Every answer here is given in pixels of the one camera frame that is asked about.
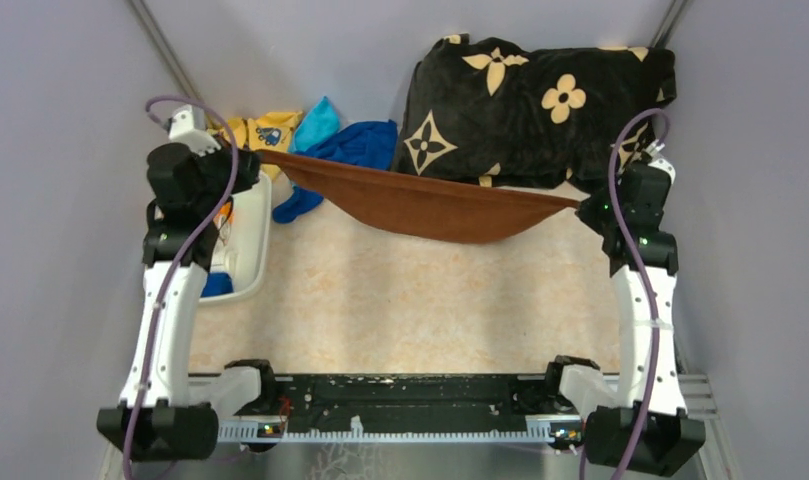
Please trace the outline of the brown towel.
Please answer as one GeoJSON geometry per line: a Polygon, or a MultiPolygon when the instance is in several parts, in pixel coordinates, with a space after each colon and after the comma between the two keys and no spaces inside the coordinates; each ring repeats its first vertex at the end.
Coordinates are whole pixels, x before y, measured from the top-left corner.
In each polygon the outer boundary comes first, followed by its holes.
{"type": "Polygon", "coordinates": [[[284,152],[263,151],[298,186],[355,220],[387,232],[458,244],[488,244],[579,207],[578,200],[481,187],[284,152]]]}

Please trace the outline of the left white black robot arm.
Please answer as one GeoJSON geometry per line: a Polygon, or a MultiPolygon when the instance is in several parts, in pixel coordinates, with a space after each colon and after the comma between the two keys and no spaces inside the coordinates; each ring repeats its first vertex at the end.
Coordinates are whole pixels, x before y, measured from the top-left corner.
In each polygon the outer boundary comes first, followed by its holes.
{"type": "Polygon", "coordinates": [[[140,333],[117,405],[96,419],[98,432],[129,462],[205,460],[221,421],[278,404],[280,388],[266,360],[232,361],[205,387],[189,381],[195,316],[219,236],[214,217],[259,182],[260,163],[247,150],[195,153],[182,143],[147,156],[154,198],[146,209],[140,333]]]}

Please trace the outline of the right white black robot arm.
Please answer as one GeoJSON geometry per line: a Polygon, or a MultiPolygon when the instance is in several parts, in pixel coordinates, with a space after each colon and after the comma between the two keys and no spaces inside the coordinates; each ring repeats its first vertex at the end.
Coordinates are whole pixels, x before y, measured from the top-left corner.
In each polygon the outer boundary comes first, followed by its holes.
{"type": "Polygon", "coordinates": [[[660,228],[675,179],[665,159],[627,166],[614,184],[582,201],[577,218],[602,238],[618,301],[620,370],[611,387],[589,359],[549,363],[543,398],[556,412],[574,408],[582,451],[594,465],[668,478],[704,445],[704,424],[688,416],[677,373],[672,302],[677,241],[660,228]]]}

